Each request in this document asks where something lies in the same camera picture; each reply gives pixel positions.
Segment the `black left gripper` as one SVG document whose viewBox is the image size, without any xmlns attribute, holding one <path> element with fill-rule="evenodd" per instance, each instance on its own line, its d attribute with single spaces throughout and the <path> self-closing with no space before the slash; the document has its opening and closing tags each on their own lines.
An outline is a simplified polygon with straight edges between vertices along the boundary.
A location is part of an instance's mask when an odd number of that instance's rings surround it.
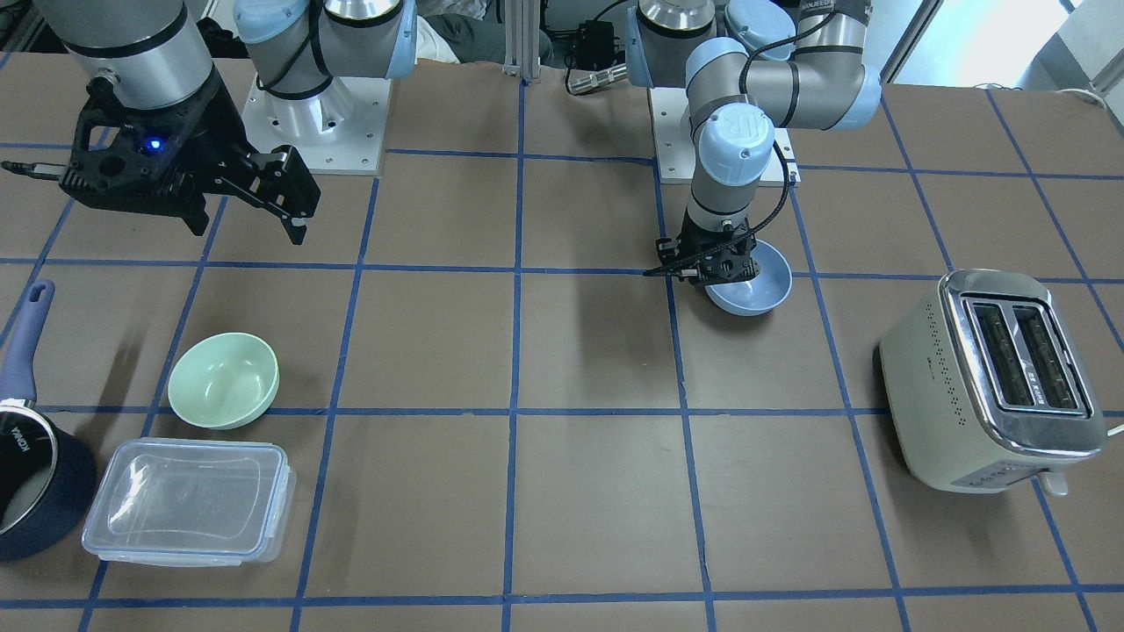
<svg viewBox="0 0 1124 632">
<path fill-rule="evenodd" d="M 726 222 L 711 232 L 686 215 L 676 240 L 659 240 L 659 276 L 691 285 L 750 283 L 761 272 L 754 249 L 756 240 L 746 219 Z"/>
</svg>

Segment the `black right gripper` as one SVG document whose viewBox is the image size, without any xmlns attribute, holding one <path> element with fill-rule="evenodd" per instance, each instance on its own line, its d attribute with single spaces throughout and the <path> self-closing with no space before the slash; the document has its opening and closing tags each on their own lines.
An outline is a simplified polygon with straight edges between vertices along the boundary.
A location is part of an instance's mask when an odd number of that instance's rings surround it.
<svg viewBox="0 0 1124 632">
<path fill-rule="evenodd" d="M 303 244 L 321 188 L 293 145 L 250 146 L 216 67 L 181 103 L 153 111 L 125 107 L 108 76 L 93 76 L 87 92 L 58 180 L 78 204 L 181 219 L 201 236 L 205 195 L 228 195 L 272 213 L 292 244 Z"/>
</svg>

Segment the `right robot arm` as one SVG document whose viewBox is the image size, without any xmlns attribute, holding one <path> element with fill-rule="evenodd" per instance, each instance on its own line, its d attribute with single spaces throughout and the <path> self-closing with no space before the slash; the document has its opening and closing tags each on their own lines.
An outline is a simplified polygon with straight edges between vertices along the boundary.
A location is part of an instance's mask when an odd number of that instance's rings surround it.
<svg viewBox="0 0 1124 632">
<path fill-rule="evenodd" d="M 181 219 L 203 235 L 205 196 L 272 213 L 299 245 L 320 187 L 299 151 L 357 132 L 345 76 L 409 76 L 413 1 L 237 1 L 238 39 L 273 105 L 281 139 L 261 151 L 184 1 L 40 1 L 40 16 L 88 73 L 67 163 L 4 162 L 100 211 Z"/>
</svg>

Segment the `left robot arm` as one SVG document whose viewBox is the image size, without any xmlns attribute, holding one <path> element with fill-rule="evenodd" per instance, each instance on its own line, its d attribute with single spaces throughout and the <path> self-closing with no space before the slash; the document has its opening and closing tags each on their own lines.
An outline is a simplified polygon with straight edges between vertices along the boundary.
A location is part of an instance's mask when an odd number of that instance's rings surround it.
<svg viewBox="0 0 1124 632">
<path fill-rule="evenodd" d="M 767 222 L 747 218 L 776 129 L 851 130 L 874 117 L 882 80 L 863 61 L 870 1 L 803 1 L 790 18 L 770 1 L 634 1 L 629 83 L 683 88 L 694 147 L 685 220 L 658 240 L 652 277 L 747 283 Z"/>
</svg>

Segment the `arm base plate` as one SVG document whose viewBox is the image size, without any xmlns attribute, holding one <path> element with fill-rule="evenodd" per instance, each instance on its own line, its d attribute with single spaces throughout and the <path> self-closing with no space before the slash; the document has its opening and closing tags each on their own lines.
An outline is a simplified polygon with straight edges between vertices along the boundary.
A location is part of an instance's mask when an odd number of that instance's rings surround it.
<svg viewBox="0 0 1124 632">
<path fill-rule="evenodd" d="M 253 87 L 241 119 L 250 144 L 292 145 L 314 175 L 377 177 L 393 85 L 377 76 L 335 76 L 321 94 L 302 100 Z"/>
<path fill-rule="evenodd" d="M 695 150 L 689 124 L 689 101 L 686 89 L 651 88 L 649 105 L 652 115 L 652 133 L 658 148 L 659 183 L 664 186 L 689 186 L 694 175 Z M 776 141 L 782 148 L 787 171 L 794 186 L 803 181 L 797 156 L 786 129 L 776 128 Z M 772 155 L 761 179 L 761 186 L 783 184 L 782 165 Z"/>
</svg>

